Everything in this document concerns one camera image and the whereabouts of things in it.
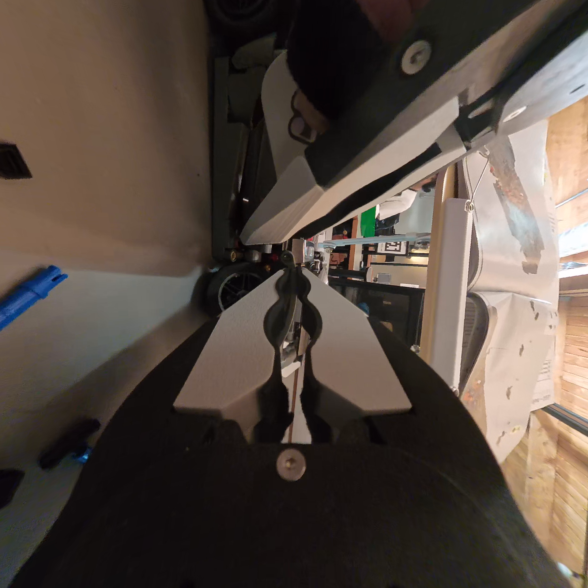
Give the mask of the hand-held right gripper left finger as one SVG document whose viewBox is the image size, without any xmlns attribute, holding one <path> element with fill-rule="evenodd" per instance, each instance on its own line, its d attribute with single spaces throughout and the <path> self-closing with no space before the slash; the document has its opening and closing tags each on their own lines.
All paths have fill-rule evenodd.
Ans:
<svg viewBox="0 0 588 588">
<path fill-rule="evenodd" d="M 173 404 L 176 411 L 233 420 L 258 443 L 283 441 L 293 420 L 278 335 L 284 273 L 220 314 Z"/>
</svg>

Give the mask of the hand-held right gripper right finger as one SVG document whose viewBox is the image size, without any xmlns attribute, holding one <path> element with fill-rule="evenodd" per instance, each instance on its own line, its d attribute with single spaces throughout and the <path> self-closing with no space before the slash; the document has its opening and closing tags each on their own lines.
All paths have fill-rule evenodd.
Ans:
<svg viewBox="0 0 588 588">
<path fill-rule="evenodd" d="M 369 316 L 310 270 L 298 279 L 309 334 L 300 405 L 311 443 L 332 443 L 353 420 L 410 412 Z"/>
</svg>

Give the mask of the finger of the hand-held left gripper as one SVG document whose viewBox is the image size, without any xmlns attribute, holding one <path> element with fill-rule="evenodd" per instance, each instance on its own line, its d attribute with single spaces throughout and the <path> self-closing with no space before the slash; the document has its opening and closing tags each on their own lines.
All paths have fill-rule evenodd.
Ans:
<svg viewBox="0 0 588 588">
<path fill-rule="evenodd" d="M 294 233 L 295 238 L 310 238 L 318 233 L 340 224 L 381 205 L 396 195 L 427 179 L 448 164 L 462 158 L 466 148 L 457 130 L 451 125 L 437 141 L 423 153 L 400 166 L 397 170 L 372 180 L 362 187 L 352 190 L 336 206 L 313 222 L 306 222 Z"/>
<path fill-rule="evenodd" d="M 459 99 L 452 98 L 367 162 L 335 180 L 331 187 L 320 186 L 306 158 L 299 155 L 278 177 L 276 185 L 248 220 L 240 234 L 241 241 L 250 246 L 290 239 L 306 222 L 322 216 L 352 190 L 397 170 L 423 153 L 458 116 Z"/>
</svg>

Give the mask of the grey lego car model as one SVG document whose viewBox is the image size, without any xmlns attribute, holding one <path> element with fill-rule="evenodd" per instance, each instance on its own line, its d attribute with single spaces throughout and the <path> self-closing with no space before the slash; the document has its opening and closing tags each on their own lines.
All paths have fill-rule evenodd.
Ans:
<svg viewBox="0 0 588 588">
<path fill-rule="evenodd" d="M 244 245 L 248 220 L 290 161 L 319 136 L 293 108 L 284 56 L 296 1 L 205 1 L 213 38 L 212 256 L 202 303 L 216 316 L 279 267 L 281 243 Z"/>
</svg>

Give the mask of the lego instruction booklet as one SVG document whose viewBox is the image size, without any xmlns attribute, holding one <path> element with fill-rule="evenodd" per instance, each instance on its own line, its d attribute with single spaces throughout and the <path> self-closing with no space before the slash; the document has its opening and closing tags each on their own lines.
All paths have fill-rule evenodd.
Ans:
<svg viewBox="0 0 588 588">
<path fill-rule="evenodd" d="M 560 260 L 548 121 L 463 160 L 473 205 L 468 297 L 488 330 L 462 401 L 503 463 L 524 436 L 541 366 L 555 356 Z"/>
</svg>

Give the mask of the cluster of small lego connectors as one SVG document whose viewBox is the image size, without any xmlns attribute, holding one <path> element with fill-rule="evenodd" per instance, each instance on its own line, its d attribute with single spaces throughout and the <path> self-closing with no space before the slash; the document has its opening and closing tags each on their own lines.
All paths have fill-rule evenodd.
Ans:
<svg viewBox="0 0 588 588">
<path fill-rule="evenodd" d="M 101 422 L 96 418 L 78 419 L 40 453 L 36 460 L 37 468 L 44 472 L 51 471 L 64 460 L 86 463 L 92 453 L 88 439 L 100 429 Z M 25 475 L 23 469 L 1 469 L 1 509 L 11 504 Z"/>
</svg>

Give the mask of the blue lego pin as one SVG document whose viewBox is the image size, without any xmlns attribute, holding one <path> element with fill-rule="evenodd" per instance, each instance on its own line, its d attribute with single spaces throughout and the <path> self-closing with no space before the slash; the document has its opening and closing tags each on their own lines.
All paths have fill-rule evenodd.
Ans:
<svg viewBox="0 0 588 588">
<path fill-rule="evenodd" d="M 33 305 L 48 297 L 68 275 L 57 266 L 40 269 L 1 297 L 1 330 L 17 320 Z"/>
</svg>

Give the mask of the small black lego bush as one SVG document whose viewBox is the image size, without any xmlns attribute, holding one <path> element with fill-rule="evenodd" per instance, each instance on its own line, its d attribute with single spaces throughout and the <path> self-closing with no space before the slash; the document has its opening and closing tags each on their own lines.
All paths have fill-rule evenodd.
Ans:
<svg viewBox="0 0 588 588">
<path fill-rule="evenodd" d="M 1 179 L 31 179 L 32 173 L 18 146 L 10 142 L 1 142 Z"/>
</svg>

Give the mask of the person's left hand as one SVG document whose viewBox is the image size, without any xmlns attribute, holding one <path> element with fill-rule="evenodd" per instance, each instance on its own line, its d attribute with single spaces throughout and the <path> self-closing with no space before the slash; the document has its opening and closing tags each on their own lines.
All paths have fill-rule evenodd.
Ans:
<svg viewBox="0 0 588 588">
<path fill-rule="evenodd" d="M 286 61 L 293 108 L 317 134 L 369 86 L 427 1 L 298 1 Z"/>
</svg>

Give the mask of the black shelf unit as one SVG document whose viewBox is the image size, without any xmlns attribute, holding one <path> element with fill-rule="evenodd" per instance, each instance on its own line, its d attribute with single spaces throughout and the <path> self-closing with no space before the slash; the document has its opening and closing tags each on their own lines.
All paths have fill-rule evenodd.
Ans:
<svg viewBox="0 0 588 588">
<path fill-rule="evenodd" d="M 420 346 L 424 289 L 375 282 L 371 267 L 330 269 L 328 284 L 367 315 L 379 319 L 409 347 Z"/>
</svg>

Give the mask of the white book stand ledge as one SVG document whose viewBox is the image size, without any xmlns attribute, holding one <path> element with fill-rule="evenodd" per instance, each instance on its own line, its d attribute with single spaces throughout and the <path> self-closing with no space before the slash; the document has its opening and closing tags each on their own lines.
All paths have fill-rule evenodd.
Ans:
<svg viewBox="0 0 588 588">
<path fill-rule="evenodd" d="M 449 198 L 441 204 L 439 223 L 432 234 L 424 293 L 420 357 L 456 394 L 460 384 L 472 230 L 471 201 Z"/>
</svg>

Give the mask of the white paper sign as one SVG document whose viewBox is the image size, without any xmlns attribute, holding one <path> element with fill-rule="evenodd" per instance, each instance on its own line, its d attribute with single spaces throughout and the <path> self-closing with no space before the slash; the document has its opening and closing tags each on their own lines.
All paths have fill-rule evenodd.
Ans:
<svg viewBox="0 0 588 588">
<path fill-rule="evenodd" d="M 555 383 L 554 383 L 554 359 L 547 357 L 541 366 L 537 382 L 535 384 L 531 412 L 543 409 L 556 402 Z"/>
</svg>

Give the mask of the black metal rail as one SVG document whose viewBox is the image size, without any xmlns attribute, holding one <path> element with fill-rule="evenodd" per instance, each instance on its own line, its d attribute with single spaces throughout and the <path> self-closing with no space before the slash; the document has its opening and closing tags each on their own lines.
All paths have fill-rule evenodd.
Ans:
<svg viewBox="0 0 588 588">
<path fill-rule="evenodd" d="M 577 431 L 582 436 L 587 437 L 587 419 L 578 413 L 563 407 L 559 403 L 549 404 L 535 412 L 541 411 Z"/>
</svg>

